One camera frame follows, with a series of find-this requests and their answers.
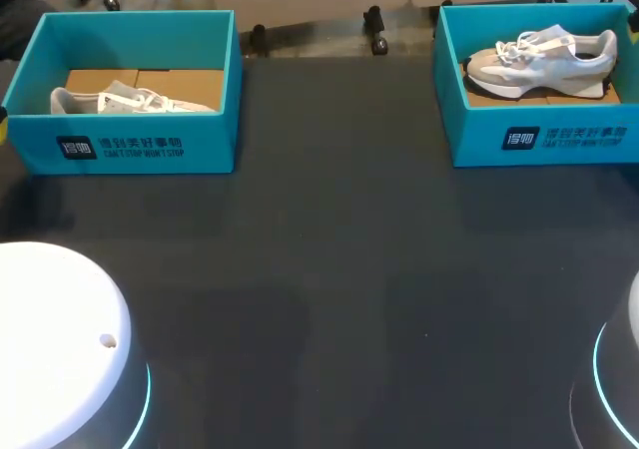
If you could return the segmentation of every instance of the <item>printed logo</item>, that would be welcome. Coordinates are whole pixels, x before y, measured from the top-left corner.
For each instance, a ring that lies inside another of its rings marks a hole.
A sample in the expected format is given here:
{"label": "printed logo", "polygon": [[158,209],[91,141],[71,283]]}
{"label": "printed logo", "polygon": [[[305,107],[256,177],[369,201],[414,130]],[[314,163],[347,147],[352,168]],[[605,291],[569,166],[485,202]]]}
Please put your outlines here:
{"label": "printed logo", "polygon": [[510,127],[503,139],[502,150],[532,150],[539,127]]}
{"label": "printed logo", "polygon": [[57,137],[56,141],[67,160],[96,160],[91,140],[88,137]]}

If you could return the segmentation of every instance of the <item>dark table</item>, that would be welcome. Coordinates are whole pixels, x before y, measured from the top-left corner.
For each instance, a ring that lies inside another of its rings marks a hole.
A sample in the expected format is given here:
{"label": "dark table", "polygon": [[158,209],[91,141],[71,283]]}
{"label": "dark table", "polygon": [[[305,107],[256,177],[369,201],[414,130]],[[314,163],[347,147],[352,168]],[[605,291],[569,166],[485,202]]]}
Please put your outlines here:
{"label": "dark table", "polygon": [[120,285],[163,449],[564,449],[639,269],[635,167],[454,170],[424,58],[246,61],[230,176],[26,180],[3,240]]}

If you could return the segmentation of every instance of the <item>sneaker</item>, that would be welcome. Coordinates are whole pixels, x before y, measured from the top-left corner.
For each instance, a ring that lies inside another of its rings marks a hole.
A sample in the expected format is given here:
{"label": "sneaker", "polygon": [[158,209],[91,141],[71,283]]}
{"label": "sneaker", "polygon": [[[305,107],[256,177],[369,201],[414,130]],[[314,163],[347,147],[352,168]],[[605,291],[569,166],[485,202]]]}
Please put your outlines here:
{"label": "sneaker", "polygon": [[56,88],[51,93],[52,115],[214,111],[204,105],[171,100],[146,88],[133,88],[118,81],[114,81],[109,88],[101,93],[71,93],[65,88]]}
{"label": "sneaker", "polygon": [[617,36],[612,30],[587,37],[571,35],[554,25],[475,53],[466,73],[470,81],[503,98],[518,99],[537,87],[575,97],[602,98],[604,79],[616,59]]}

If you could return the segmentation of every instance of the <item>gray floor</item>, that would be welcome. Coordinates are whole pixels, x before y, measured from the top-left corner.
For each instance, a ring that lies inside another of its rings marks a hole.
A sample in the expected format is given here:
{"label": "gray floor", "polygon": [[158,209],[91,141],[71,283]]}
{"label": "gray floor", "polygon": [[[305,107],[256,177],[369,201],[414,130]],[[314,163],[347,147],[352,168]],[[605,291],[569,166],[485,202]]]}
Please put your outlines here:
{"label": "gray floor", "polygon": [[[104,11],[102,0],[84,7],[77,0],[47,0],[64,11]],[[215,0],[120,0],[124,10],[216,9]],[[428,55],[432,26],[427,12],[406,6],[392,12],[382,9],[389,55]],[[245,35],[243,48],[251,55]],[[269,34],[272,57],[370,56],[370,46],[362,33],[362,15],[280,28]]]}

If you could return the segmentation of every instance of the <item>white sneaker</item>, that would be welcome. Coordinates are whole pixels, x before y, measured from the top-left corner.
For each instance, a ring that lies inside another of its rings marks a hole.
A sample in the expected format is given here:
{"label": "white sneaker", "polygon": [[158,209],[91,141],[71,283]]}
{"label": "white sneaker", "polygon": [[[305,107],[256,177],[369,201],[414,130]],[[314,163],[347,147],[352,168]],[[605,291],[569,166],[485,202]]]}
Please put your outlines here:
{"label": "white sneaker", "polygon": [[126,114],[214,112],[196,103],[171,100],[146,88],[133,88],[114,81],[104,92],[71,93],[56,88],[51,93],[51,114]]}
{"label": "white sneaker", "polygon": [[601,98],[605,94],[603,81],[616,59],[617,36],[612,30],[587,37],[571,35],[554,25],[475,53],[466,73],[482,89],[504,98],[517,99],[537,87]]}

